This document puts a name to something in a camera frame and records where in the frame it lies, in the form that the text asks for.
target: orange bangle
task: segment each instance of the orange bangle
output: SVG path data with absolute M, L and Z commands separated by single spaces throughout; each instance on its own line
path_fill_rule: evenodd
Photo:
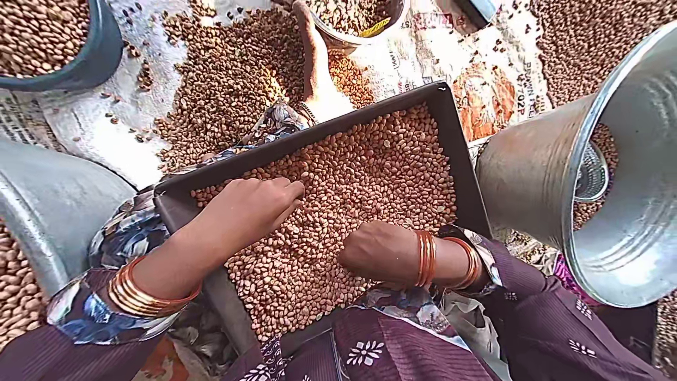
M 418 276 L 416 287 L 429 285 L 435 277 L 435 254 L 437 247 L 433 235 L 425 230 L 416 230 L 418 237 Z
M 132 270 L 144 258 L 138 257 L 123 266 L 108 283 L 108 296 L 126 313 L 149 318 L 169 316 L 185 307 L 202 290 L 200 284 L 187 298 L 178 300 L 160 299 L 147 294 L 136 286 L 132 276 Z
M 465 289 L 473 284 L 473 282 L 475 282 L 479 277 L 480 271 L 482 269 L 482 263 L 481 259 L 479 258 L 479 254 L 466 241 L 463 241 L 460 238 L 444 237 L 443 239 L 457 243 L 468 255 L 468 271 L 466 272 L 464 278 L 458 282 L 458 284 L 449 286 L 451 289 Z
M 415 233 L 416 239 L 418 240 L 418 275 L 416 276 L 416 283 L 414 285 L 420 287 L 423 277 L 425 242 L 423 241 L 423 236 L 418 231 L 415 231 Z
M 435 278 L 435 257 L 437 256 L 437 245 L 435 245 L 435 238 L 432 234 L 426 232 L 426 239 L 428 240 L 428 245 L 430 250 L 429 253 L 429 265 L 428 265 L 428 277 L 424 285 L 430 285 Z

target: woman's right hand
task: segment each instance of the woman's right hand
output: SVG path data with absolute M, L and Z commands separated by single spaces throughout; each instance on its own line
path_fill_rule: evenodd
M 418 276 L 418 238 L 401 226 L 365 222 L 343 241 L 338 262 L 352 273 L 376 281 L 413 285 Z
M 434 240 L 437 255 L 433 283 L 459 284 L 470 266 L 468 255 L 455 242 Z M 343 246 L 338 262 L 352 273 L 375 281 L 416 284 L 420 254 L 415 232 L 381 221 L 367 222 L 350 233 Z

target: metal sieve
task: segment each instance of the metal sieve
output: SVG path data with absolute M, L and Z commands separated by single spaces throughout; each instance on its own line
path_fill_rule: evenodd
M 591 203 L 602 198 L 609 187 L 609 167 L 602 151 L 593 142 L 588 142 L 578 169 L 573 200 Z

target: pile of peanuts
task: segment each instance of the pile of peanuts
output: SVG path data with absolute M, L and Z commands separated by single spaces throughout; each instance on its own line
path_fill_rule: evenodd
M 604 205 L 604 198 L 609 194 L 611 190 L 611 185 L 613 184 L 613 174 L 616 171 L 618 166 L 618 151 L 616 150 L 616 144 L 613 142 L 613 136 L 609 127 L 599 123 L 590 137 L 590 141 L 597 145 L 604 159 L 607 161 L 609 166 L 609 187 L 607 192 L 602 196 L 601 199 L 591 202 L 591 203 L 573 203 L 573 230 L 576 231 L 583 227 L 583 225 L 589 221 L 595 213 Z
M 367 68 L 360 68 L 350 57 L 337 51 L 329 51 L 329 74 L 336 89 L 350 98 L 356 108 L 374 103 L 374 93 L 369 88 L 369 79 L 362 75 Z
M 60 70 L 87 40 L 87 0 L 0 1 L 0 76 Z
M 278 98 L 291 107 L 301 101 L 303 42 L 293 15 L 255 10 L 238 14 L 229 27 L 175 15 L 163 25 L 171 43 L 181 39 L 188 47 L 186 61 L 176 65 L 181 87 L 175 110 L 155 120 L 171 143 L 158 153 L 164 172 L 235 145 Z
M 26 256 L 0 219 L 0 350 L 42 325 L 44 306 Z
M 425 104 L 328 136 L 243 178 L 305 185 L 303 206 L 226 264 L 260 340 L 345 307 L 369 286 L 337 262 L 343 239 L 381 220 L 434 231 L 456 219 L 454 179 Z M 206 205 L 230 182 L 193 190 Z
M 677 20 L 674 0 L 534 0 L 538 41 L 554 106 L 597 91 L 642 38 Z
M 390 0 L 310 0 L 308 5 L 328 26 L 358 36 L 388 18 Z

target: sleeve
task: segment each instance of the sleeve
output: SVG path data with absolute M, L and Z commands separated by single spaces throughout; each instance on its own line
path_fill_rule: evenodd
M 482 238 L 501 285 L 477 299 L 498 332 L 514 380 L 665 380 L 623 347 L 587 304 L 556 277 Z
M 47 307 L 48 325 L 12 340 L 0 353 L 0 380 L 130 380 L 179 313 L 144 319 L 108 301 L 115 270 L 92 269 Z

